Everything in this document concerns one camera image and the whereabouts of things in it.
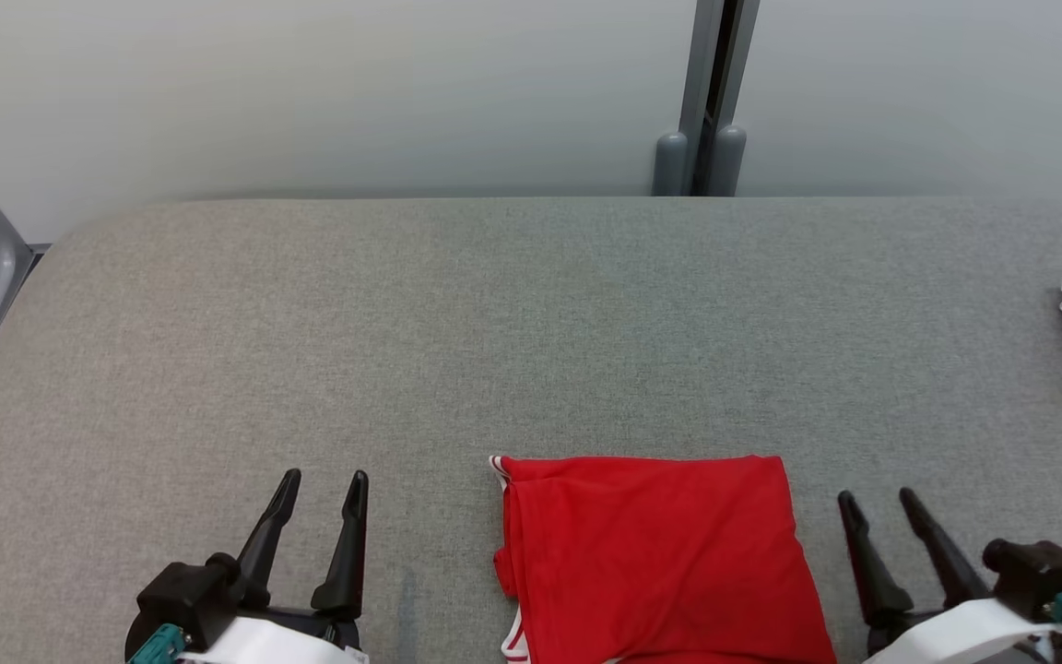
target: gray table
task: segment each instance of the gray table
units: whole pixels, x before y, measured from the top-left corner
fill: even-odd
[[[171,560],[304,487],[270,588],[307,605],[372,476],[363,644],[500,661],[485,455],[780,455],[840,661],[835,495],[940,603],[898,511],[971,558],[1062,543],[1062,205],[211,202],[72,232],[0,331],[0,661],[119,660]]]

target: red cloth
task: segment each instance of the red cloth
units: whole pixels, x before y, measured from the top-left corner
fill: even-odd
[[[534,664],[834,663],[780,458],[493,458]]]

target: gray fabric tabletop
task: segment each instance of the gray fabric tabletop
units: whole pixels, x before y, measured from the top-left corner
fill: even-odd
[[[371,475],[373,661],[501,661],[485,457],[780,455],[840,661],[850,488],[920,608],[896,491],[971,559],[1062,543],[1062,205],[961,199],[228,201],[80,227],[0,331],[0,661],[120,661],[167,563],[307,606]]]

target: white wall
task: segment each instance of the white wall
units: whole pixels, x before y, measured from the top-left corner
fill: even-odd
[[[646,193],[696,0],[0,0],[0,205]]]
[[[761,0],[738,194],[1062,199],[1062,3]]]

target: red fabric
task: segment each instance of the red fabric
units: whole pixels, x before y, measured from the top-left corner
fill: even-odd
[[[834,663],[780,458],[497,463],[532,663]]]

